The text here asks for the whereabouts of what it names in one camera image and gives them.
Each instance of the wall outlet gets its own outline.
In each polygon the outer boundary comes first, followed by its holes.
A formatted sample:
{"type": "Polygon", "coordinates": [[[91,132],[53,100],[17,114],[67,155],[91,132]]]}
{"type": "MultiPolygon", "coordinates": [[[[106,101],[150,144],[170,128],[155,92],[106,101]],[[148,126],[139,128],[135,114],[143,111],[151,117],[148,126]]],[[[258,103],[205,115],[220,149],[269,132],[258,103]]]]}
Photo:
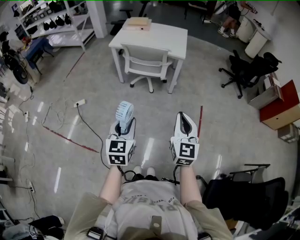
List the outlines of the wall outlet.
{"type": "Polygon", "coordinates": [[[33,187],[31,181],[29,181],[29,184],[28,184],[28,185],[29,185],[30,191],[31,191],[32,193],[35,193],[36,191],[35,191],[35,189],[34,189],[34,187],[33,187]]]}
{"type": "Polygon", "coordinates": [[[81,106],[81,105],[85,104],[85,99],[82,99],[82,100],[80,100],[78,102],[75,102],[74,103],[74,107],[77,107],[77,103],[78,103],[78,106],[81,106]]]}
{"type": "Polygon", "coordinates": [[[29,112],[27,111],[26,113],[24,113],[25,116],[25,122],[29,121],[29,112]]]}

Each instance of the small white fan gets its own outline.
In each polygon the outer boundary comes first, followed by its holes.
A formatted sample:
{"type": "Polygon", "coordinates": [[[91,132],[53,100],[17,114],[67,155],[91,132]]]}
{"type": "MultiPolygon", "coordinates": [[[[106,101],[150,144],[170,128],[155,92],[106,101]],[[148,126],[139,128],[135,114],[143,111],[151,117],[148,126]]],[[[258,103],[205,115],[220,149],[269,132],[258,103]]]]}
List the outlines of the small white fan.
{"type": "Polygon", "coordinates": [[[120,121],[121,133],[125,133],[133,114],[133,104],[122,101],[116,112],[116,120],[120,121]]]}

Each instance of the white chair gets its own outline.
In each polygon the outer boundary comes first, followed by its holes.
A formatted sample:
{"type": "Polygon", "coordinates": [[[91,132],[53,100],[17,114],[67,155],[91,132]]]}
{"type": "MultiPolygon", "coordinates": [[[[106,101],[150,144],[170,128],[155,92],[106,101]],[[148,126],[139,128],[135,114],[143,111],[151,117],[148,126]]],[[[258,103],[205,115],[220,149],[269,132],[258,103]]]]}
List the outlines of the white chair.
{"type": "Polygon", "coordinates": [[[149,92],[153,93],[150,77],[157,77],[164,83],[167,82],[165,75],[168,66],[172,64],[172,61],[168,61],[168,50],[126,43],[121,45],[124,49],[125,73],[128,74],[130,72],[140,75],[131,81],[131,88],[135,86],[137,81],[147,78],[149,92]]]}

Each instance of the white pillar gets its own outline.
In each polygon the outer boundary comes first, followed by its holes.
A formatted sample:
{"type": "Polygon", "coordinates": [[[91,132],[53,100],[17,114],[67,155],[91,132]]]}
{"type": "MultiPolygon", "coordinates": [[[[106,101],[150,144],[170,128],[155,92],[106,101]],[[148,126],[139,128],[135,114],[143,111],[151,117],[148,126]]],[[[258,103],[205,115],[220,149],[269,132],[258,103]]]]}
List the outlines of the white pillar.
{"type": "Polygon", "coordinates": [[[97,38],[104,38],[107,35],[106,16],[102,1],[86,1],[90,19],[93,24],[97,38]]]}

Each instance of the shoe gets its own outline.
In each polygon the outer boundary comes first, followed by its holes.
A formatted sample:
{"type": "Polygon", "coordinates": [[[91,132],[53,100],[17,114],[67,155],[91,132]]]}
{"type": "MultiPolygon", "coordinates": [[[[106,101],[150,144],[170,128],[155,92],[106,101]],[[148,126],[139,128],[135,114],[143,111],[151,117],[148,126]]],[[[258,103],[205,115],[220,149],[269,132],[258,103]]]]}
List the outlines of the shoe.
{"type": "Polygon", "coordinates": [[[55,217],[57,217],[60,220],[60,224],[64,225],[65,224],[65,220],[62,217],[58,217],[56,215],[54,215],[55,217]]]}
{"type": "Polygon", "coordinates": [[[136,173],[136,174],[141,174],[142,173],[142,168],[141,166],[135,166],[133,171],[136,173]]]}
{"type": "Polygon", "coordinates": [[[217,31],[219,34],[221,34],[223,37],[225,37],[225,38],[229,38],[229,36],[226,34],[226,33],[224,33],[224,32],[221,32],[221,30],[219,29],[218,31],[217,31]]]}
{"type": "Polygon", "coordinates": [[[147,176],[148,176],[148,175],[151,175],[151,176],[155,177],[155,170],[154,170],[153,167],[149,167],[149,168],[147,169],[147,176]]]}
{"type": "Polygon", "coordinates": [[[232,33],[231,33],[229,36],[230,36],[231,38],[238,38],[238,36],[237,36],[236,34],[232,34],[232,33]]]}

